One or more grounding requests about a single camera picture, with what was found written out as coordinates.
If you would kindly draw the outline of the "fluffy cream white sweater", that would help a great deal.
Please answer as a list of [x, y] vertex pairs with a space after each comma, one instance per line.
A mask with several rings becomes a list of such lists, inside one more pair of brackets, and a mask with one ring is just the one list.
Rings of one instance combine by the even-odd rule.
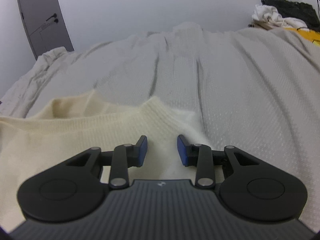
[[51, 100], [26, 119], [1, 117], [1, 227], [13, 230], [24, 220], [16, 193], [28, 178], [97, 146], [111, 151], [148, 139], [140, 168], [130, 179], [194, 179], [195, 168], [184, 167], [177, 137], [208, 145], [197, 113], [166, 106], [153, 97], [140, 106], [104, 101], [96, 91]]

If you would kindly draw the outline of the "grey bed cover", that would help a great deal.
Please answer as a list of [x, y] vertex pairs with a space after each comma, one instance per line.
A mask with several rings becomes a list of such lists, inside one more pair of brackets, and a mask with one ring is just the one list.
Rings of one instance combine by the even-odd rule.
[[56, 48], [6, 92], [1, 117], [26, 119], [91, 91], [116, 105], [157, 97], [197, 113], [211, 148], [234, 145], [298, 177], [308, 191], [301, 219], [319, 230], [319, 47], [294, 31], [183, 23], [81, 53]]

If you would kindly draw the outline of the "yellow item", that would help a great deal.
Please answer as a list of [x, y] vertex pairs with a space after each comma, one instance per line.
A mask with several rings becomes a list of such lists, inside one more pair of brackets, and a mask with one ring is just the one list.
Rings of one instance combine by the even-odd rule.
[[304, 39], [310, 41], [311, 43], [320, 46], [320, 33], [310, 29], [295, 29], [295, 28], [285, 28], [289, 31], [294, 31], [298, 33]]

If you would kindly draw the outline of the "white crumpled cloth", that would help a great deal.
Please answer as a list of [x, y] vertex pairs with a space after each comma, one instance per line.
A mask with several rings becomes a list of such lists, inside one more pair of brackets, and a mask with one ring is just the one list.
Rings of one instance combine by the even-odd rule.
[[294, 17], [283, 17], [278, 12], [278, 9], [271, 5], [256, 4], [252, 20], [254, 22], [266, 23], [273, 27], [308, 29], [303, 20]]

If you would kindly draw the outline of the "dark grey door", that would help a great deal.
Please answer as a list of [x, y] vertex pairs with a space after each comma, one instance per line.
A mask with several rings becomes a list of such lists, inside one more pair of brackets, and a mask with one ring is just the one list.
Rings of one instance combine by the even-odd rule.
[[[17, 0], [23, 27], [35, 58], [54, 48], [73, 51], [59, 0]], [[58, 23], [46, 19], [57, 13]]]

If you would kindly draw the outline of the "black fluffy garment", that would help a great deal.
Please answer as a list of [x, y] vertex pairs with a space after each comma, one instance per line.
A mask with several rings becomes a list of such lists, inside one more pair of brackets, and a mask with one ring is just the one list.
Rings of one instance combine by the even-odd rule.
[[288, 0], [261, 0], [261, 3], [276, 7], [283, 17], [303, 20], [309, 29], [319, 32], [319, 18], [315, 9], [308, 3]]

